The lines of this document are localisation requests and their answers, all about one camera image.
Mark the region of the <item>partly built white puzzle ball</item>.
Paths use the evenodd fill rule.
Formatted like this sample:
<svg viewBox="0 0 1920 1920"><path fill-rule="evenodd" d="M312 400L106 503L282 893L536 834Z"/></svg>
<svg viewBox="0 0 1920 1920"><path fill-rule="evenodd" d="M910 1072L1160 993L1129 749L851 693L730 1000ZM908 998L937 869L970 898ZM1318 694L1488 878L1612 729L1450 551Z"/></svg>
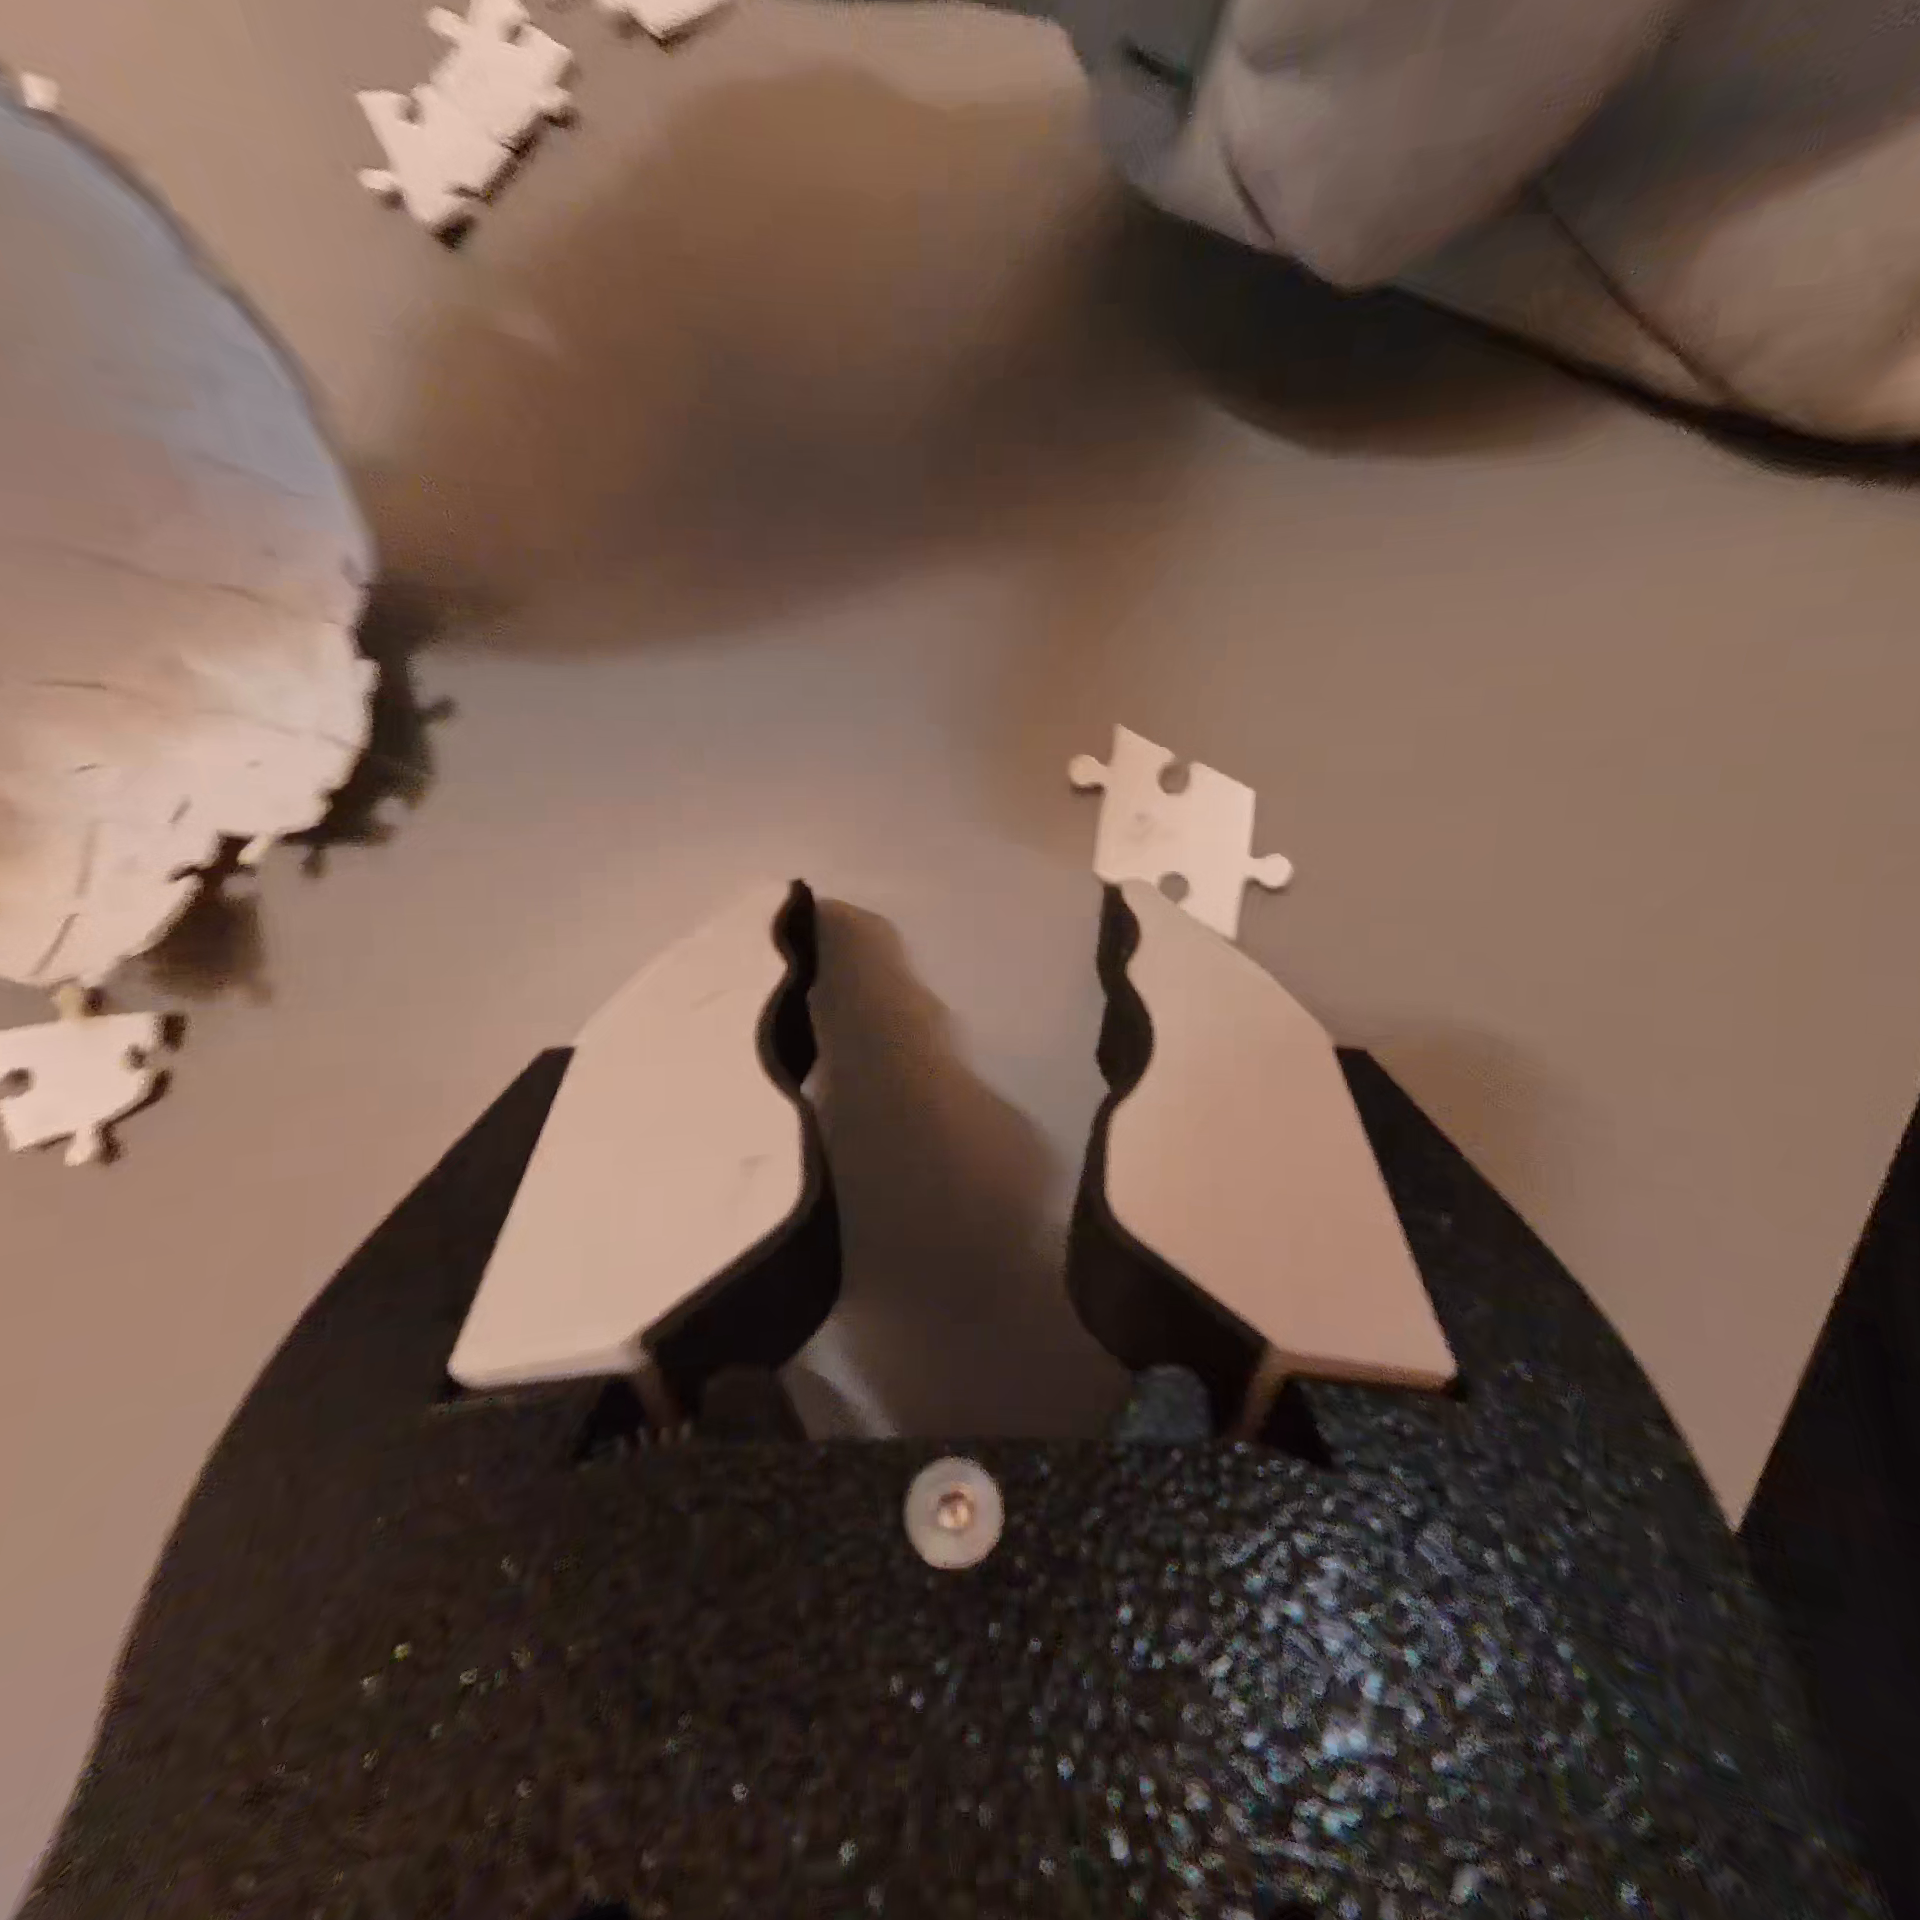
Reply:
<svg viewBox="0 0 1920 1920"><path fill-rule="evenodd" d="M2 974L100 986L364 759L365 518L176 217L5 85Z"/></svg>

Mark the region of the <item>white-backed puzzle piece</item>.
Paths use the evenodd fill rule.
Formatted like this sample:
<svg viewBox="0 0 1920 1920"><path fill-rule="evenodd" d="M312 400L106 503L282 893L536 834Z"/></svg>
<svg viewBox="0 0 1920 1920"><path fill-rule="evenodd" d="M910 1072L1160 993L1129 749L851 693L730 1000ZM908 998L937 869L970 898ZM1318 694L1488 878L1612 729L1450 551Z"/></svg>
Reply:
<svg viewBox="0 0 1920 1920"><path fill-rule="evenodd" d="M1283 852L1257 852L1257 793L1197 759L1115 726L1107 753L1075 753L1065 777L1097 796L1091 870L1136 879L1235 943L1248 892L1280 893L1293 878Z"/></svg>
<svg viewBox="0 0 1920 1920"><path fill-rule="evenodd" d="M160 1080L166 1018L62 1014L2 1030L2 1133L9 1152L64 1144L64 1164L108 1159L112 1127Z"/></svg>

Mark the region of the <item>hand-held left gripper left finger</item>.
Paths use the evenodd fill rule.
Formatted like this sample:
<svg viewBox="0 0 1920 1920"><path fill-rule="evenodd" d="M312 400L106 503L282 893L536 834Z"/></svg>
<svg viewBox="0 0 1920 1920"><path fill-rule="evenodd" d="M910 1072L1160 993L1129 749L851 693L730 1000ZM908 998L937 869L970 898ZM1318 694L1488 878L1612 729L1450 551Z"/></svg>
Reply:
<svg viewBox="0 0 1920 1920"><path fill-rule="evenodd" d="M657 1418L782 1372L843 1284L810 992L818 904L753 889L578 1033L449 1375L474 1393L624 1375Z"/></svg>

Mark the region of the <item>joined white puzzle pieces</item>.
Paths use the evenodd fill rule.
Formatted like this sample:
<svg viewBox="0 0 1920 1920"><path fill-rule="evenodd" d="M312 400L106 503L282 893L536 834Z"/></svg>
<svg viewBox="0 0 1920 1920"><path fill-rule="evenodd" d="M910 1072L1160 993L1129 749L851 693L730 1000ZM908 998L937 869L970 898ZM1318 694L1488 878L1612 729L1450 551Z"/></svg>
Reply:
<svg viewBox="0 0 1920 1920"><path fill-rule="evenodd" d="M365 192L417 226L460 238L547 127L573 114L572 49L538 28L522 2L433 7L443 42L427 78L404 92L357 93L380 145L358 170Z"/></svg>

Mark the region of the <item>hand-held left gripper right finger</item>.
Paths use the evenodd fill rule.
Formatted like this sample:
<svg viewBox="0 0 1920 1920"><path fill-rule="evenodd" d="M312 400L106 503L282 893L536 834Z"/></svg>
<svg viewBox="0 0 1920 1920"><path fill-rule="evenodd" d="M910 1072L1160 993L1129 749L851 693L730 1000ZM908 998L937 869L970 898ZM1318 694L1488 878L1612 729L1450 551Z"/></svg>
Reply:
<svg viewBox="0 0 1920 1920"><path fill-rule="evenodd" d="M1268 1437L1301 1383L1450 1393L1459 1362L1328 1030L1145 879L1102 886L1104 1093L1065 1284L1131 1375Z"/></svg>

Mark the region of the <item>person's right forearm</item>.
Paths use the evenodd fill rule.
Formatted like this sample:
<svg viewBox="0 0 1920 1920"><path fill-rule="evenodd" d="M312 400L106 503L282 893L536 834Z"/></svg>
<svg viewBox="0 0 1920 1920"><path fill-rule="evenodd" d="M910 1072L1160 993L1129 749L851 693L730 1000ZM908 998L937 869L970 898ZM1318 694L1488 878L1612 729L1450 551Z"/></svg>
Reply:
<svg viewBox="0 0 1920 1920"><path fill-rule="evenodd" d="M1161 212L1916 470L1917 4L1038 4Z"/></svg>

